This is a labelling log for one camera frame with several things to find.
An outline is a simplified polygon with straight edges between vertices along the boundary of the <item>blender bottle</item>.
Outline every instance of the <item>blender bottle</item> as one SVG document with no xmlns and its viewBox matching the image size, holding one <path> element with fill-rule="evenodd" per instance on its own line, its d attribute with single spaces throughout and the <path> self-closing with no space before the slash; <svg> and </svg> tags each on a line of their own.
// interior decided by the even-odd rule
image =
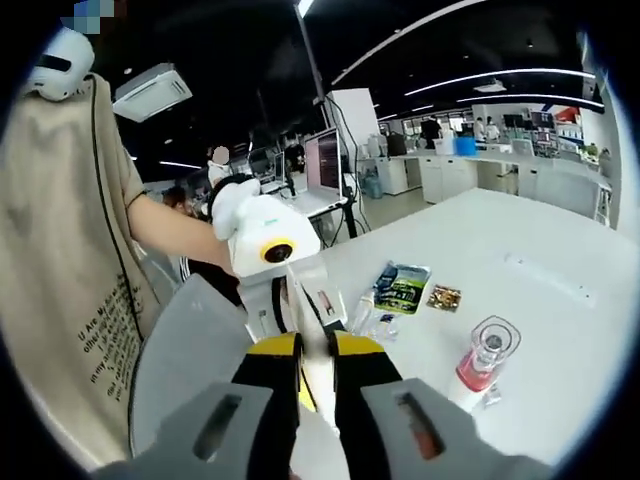
<svg viewBox="0 0 640 480">
<path fill-rule="evenodd" d="M 486 390 L 520 339 L 520 332 L 505 319 L 491 316 L 483 320 L 471 332 L 471 349 L 456 367 L 458 378 L 472 392 Z"/>
</svg>

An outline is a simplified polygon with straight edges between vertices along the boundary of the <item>white helmet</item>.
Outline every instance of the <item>white helmet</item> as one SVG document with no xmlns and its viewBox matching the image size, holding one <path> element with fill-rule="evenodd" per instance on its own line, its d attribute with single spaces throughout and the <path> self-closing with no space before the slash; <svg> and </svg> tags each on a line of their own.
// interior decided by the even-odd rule
<svg viewBox="0 0 640 480">
<path fill-rule="evenodd" d="M 87 37 L 62 27 L 33 67 L 23 91 L 36 91 L 53 102 L 69 98 L 89 73 L 94 58 Z"/>
</svg>

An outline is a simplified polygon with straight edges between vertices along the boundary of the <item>lab room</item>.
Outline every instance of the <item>lab room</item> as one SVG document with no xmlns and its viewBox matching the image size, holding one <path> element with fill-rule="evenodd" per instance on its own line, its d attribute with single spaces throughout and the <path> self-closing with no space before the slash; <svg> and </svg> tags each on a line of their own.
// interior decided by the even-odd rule
<svg viewBox="0 0 640 480">
<path fill-rule="evenodd" d="M 579 478 L 625 457 L 640 110 L 613 14 L 106 3 L 52 18 L 10 74 L 17 450 L 102 480 Z"/>
</svg>

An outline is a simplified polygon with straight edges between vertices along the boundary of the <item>beige t-shirt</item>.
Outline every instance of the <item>beige t-shirt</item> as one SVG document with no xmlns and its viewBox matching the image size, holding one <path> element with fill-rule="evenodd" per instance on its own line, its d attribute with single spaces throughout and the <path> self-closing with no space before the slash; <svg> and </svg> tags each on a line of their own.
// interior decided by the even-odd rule
<svg viewBox="0 0 640 480">
<path fill-rule="evenodd" d="M 109 85 L 96 76 L 96 142 L 108 219 L 139 330 L 158 300 L 136 259 L 126 209 L 142 194 Z M 141 338 L 100 200 L 92 82 L 60 103 L 36 95 L 12 111 L 0 150 L 0 327 L 55 435 L 85 465 L 129 455 L 128 406 Z"/>
</svg>

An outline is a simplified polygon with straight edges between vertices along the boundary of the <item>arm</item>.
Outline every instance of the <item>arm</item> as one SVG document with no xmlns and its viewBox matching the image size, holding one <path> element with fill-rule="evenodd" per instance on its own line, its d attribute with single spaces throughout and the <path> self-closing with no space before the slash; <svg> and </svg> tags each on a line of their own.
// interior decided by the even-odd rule
<svg viewBox="0 0 640 480">
<path fill-rule="evenodd" d="M 183 255 L 219 265 L 233 275 L 227 242 L 216 238 L 213 227 L 175 212 L 146 195 L 137 197 L 127 210 L 131 235 L 167 255 Z"/>
</svg>

